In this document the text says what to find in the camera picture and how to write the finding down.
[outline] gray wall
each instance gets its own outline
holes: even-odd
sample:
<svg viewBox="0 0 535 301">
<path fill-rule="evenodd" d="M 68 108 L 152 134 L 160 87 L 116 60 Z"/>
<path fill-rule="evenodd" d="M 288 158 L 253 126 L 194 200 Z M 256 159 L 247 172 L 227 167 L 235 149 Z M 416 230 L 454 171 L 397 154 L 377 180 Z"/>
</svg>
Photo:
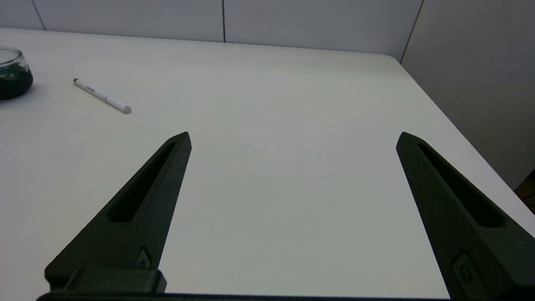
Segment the gray wall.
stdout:
<svg viewBox="0 0 535 301">
<path fill-rule="evenodd" d="M 535 168 L 535 1 L 425 0 L 402 65 L 515 188 Z"/>
<path fill-rule="evenodd" d="M 226 39 L 236 43 L 381 53 L 398 61 L 422 3 L 422 0 L 33 1 L 44 28 L 52 31 L 219 42 Z M 0 12 L 0 26 L 43 29 L 31 0 L 0 0 Z"/>
<path fill-rule="evenodd" d="M 225 0 L 226 41 L 381 53 L 398 61 L 422 0 Z"/>
<path fill-rule="evenodd" d="M 0 0 L 0 27 L 44 29 L 32 0 Z"/>
<path fill-rule="evenodd" d="M 221 0 L 34 0 L 34 3 L 50 31 L 223 42 Z"/>
</svg>

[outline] dark liquid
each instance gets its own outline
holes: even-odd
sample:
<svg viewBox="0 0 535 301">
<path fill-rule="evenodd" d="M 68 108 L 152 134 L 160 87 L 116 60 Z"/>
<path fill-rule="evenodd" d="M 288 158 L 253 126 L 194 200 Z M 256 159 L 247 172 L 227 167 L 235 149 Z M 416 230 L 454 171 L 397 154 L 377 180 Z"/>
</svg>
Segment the dark liquid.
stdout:
<svg viewBox="0 0 535 301">
<path fill-rule="evenodd" d="M 0 100 L 17 97 L 28 91 L 33 84 L 33 75 L 30 69 L 13 68 L 14 76 L 0 77 Z"/>
</svg>

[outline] pen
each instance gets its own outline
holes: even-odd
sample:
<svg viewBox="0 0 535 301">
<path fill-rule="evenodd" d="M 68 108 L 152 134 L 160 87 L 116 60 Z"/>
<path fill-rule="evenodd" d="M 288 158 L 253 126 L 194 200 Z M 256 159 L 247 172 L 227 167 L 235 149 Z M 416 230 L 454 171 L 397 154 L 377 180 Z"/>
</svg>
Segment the pen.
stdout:
<svg viewBox="0 0 535 301">
<path fill-rule="evenodd" d="M 75 85 L 77 85 L 78 87 L 84 89 L 86 92 L 98 97 L 100 100 L 104 101 L 105 103 L 107 103 L 107 104 L 109 104 L 111 106 L 114 106 L 119 111 L 121 111 L 121 112 L 123 112 L 125 114 L 129 114 L 132 111 L 131 107 L 125 106 L 124 104 L 122 104 L 122 103 L 116 101 L 115 99 L 113 99 L 111 96 L 104 95 L 104 94 L 100 93 L 99 91 L 95 90 L 94 88 L 89 87 L 88 85 L 82 83 L 78 78 L 73 79 L 73 82 L 74 82 Z"/>
</svg>

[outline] white table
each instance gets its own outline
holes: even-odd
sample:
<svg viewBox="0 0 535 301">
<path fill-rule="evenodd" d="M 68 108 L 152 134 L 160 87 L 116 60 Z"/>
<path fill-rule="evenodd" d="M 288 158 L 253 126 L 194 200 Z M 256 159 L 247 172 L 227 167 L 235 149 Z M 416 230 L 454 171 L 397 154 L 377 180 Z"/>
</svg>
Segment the white table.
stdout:
<svg viewBox="0 0 535 301">
<path fill-rule="evenodd" d="M 182 131 L 193 151 L 160 263 L 168 292 L 447 298 L 395 150 L 402 131 L 535 234 L 393 58 L 6 28 L 0 44 L 35 77 L 0 103 L 2 300 L 47 292 L 45 266 Z"/>
</svg>

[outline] table surface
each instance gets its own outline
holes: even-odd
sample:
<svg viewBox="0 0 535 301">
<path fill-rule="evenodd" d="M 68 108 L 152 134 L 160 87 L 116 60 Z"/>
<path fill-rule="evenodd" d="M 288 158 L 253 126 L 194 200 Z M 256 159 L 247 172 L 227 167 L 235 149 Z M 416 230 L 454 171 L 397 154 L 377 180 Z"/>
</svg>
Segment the table surface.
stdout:
<svg viewBox="0 0 535 301">
<path fill-rule="evenodd" d="M 160 263 L 167 292 L 447 298 L 395 150 L 402 131 L 535 234 L 391 57 L 7 28 L 0 44 L 35 77 L 0 102 L 1 299 L 45 293 L 45 266 L 183 131 L 193 150 Z"/>
</svg>

